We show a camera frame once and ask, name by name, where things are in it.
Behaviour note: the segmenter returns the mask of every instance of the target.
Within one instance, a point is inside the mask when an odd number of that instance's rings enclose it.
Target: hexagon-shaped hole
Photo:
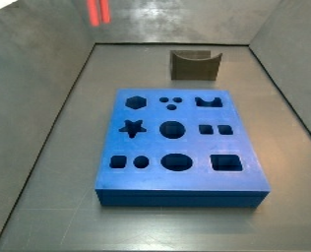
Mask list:
[[[130,107],[131,109],[139,109],[146,106],[146,98],[141,96],[134,96],[126,99],[125,106]]]

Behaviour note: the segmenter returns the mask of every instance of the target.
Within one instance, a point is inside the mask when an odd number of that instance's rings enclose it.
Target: circular hole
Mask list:
[[[174,97],[174,98],[173,98],[173,102],[181,103],[181,102],[182,102],[182,99],[181,99],[179,97]]]
[[[183,136],[186,129],[179,122],[167,121],[162,123],[159,131],[165,138],[178,139]]]
[[[169,110],[175,110],[175,109],[177,109],[177,106],[175,106],[174,104],[169,104],[169,105],[167,105],[167,109],[169,109]]]
[[[169,99],[167,99],[166,97],[161,97],[161,98],[159,98],[159,101],[161,101],[161,102],[167,102]]]
[[[139,156],[134,159],[133,164],[137,168],[145,168],[149,165],[149,158]]]
[[[166,169],[183,171],[193,166],[193,160],[183,154],[167,154],[161,158],[161,164]]]

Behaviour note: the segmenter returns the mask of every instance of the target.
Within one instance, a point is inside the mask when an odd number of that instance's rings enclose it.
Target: gray block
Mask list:
[[[250,43],[311,131],[311,0],[284,0]]]
[[[171,51],[171,80],[214,81],[222,53],[210,57],[210,51]]]
[[[94,45],[68,0],[12,7],[0,10],[0,231]]]

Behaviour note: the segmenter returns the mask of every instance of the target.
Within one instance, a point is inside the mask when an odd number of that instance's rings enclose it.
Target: notched shape hole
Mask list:
[[[244,169],[237,155],[210,155],[210,162],[217,171],[241,171]]]
[[[110,162],[110,168],[125,168],[126,156],[113,156]]]
[[[199,97],[194,98],[195,106],[202,107],[222,107],[222,101],[219,97],[215,97],[213,101],[205,101]]]

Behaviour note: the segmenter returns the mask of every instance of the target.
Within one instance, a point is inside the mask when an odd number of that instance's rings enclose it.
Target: small circle hole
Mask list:
[[[177,109],[177,106],[175,106],[174,104],[170,104],[170,105],[167,105],[167,109],[169,109],[169,110],[175,110],[175,109]]]
[[[169,99],[167,99],[166,97],[161,97],[161,98],[159,98],[159,101],[161,101],[161,102],[167,102]]]
[[[173,98],[173,102],[181,103],[181,102],[182,102],[182,99],[181,99],[179,97],[174,97],[174,98]]]

